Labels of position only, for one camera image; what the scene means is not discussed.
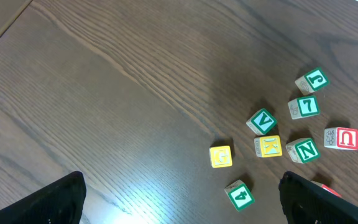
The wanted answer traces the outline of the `green V block left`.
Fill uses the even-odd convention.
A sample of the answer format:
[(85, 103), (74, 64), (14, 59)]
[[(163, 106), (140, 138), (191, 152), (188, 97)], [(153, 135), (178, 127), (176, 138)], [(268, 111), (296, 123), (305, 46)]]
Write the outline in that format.
[(266, 135), (276, 124), (275, 117), (265, 108), (258, 110), (246, 122), (246, 125), (258, 136)]

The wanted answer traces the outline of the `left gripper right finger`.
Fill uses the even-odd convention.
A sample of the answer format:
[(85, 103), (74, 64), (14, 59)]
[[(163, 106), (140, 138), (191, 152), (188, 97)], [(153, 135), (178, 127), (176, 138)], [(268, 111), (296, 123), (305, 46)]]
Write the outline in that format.
[(302, 176), (286, 171), (278, 185), (288, 223), (358, 223), (358, 207)]

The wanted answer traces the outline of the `green N block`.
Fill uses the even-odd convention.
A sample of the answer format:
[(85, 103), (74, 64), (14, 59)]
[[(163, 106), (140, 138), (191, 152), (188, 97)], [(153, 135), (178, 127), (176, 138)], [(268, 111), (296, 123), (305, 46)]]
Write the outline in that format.
[(320, 157), (318, 148), (311, 138), (300, 138), (285, 146), (293, 162), (306, 164)]

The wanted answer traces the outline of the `green J block left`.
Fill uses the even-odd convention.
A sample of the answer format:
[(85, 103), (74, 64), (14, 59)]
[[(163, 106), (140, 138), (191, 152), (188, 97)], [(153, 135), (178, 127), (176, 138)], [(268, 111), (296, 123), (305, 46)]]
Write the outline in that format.
[(305, 96), (324, 88), (328, 84), (330, 84), (330, 81), (321, 67), (318, 67), (295, 80), (295, 85)]

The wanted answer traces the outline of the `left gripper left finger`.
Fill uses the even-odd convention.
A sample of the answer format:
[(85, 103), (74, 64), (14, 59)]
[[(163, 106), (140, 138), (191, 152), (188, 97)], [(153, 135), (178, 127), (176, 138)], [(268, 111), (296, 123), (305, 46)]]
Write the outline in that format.
[(79, 224), (85, 198), (83, 174), (74, 171), (0, 210), (0, 224)]

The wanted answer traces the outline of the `green 4 block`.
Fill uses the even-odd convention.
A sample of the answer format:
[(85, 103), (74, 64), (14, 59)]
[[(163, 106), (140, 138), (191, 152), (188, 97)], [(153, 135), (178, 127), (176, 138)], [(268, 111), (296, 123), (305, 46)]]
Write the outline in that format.
[(237, 180), (224, 189), (234, 208), (240, 212), (255, 202), (254, 196), (246, 184)]

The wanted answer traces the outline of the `yellow G block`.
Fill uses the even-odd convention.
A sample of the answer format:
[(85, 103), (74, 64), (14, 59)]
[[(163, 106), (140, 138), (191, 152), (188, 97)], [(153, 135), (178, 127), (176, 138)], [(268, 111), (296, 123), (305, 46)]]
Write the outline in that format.
[(232, 155), (230, 146), (216, 146), (209, 148), (209, 156), (212, 168), (232, 166)]

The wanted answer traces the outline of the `red U block left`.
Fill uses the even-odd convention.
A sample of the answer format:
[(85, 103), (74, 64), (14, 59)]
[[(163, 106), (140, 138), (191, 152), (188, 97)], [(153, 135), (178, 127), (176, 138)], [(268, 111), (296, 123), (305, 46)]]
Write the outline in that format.
[(352, 128), (327, 128), (324, 130), (324, 146), (331, 149), (357, 151), (358, 130)]

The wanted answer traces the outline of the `green 7 block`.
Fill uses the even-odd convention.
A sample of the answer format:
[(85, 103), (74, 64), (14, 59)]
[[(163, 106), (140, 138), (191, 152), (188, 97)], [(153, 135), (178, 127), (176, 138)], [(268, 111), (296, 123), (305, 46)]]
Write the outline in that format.
[(296, 98), (288, 102), (292, 119), (307, 118), (320, 114), (318, 101), (314, 95)]

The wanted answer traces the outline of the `yellow K block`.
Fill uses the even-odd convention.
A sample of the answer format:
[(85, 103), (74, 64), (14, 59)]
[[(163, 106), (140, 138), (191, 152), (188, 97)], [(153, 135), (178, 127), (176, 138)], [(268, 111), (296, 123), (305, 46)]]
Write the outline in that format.
[(279, 135), (255, 138), (254, 145), (257, 157), (265, 158), (282, 156), (282, 146)]

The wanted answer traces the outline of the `red E block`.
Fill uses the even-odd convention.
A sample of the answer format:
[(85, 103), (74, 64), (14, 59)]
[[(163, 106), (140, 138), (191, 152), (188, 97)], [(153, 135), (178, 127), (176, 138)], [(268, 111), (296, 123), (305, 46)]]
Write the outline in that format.
[(335, 195), (335, 196), (337, 196), (337, 197), (339, 197), (339, 198), (342, 197), (337, 191), (335, 191), (334, 189), (328, 187), (327, 185), (324, 185), (324, 184), (319, 183), (319, 182), (316, 182), (316, 181), (312, 181), (312, 183), (318, 185), (318, 186), (321, 187), (322, 189), (324, 189), (324, 190), (330, 192), (331, 194), (333, 194), (333, 195)]

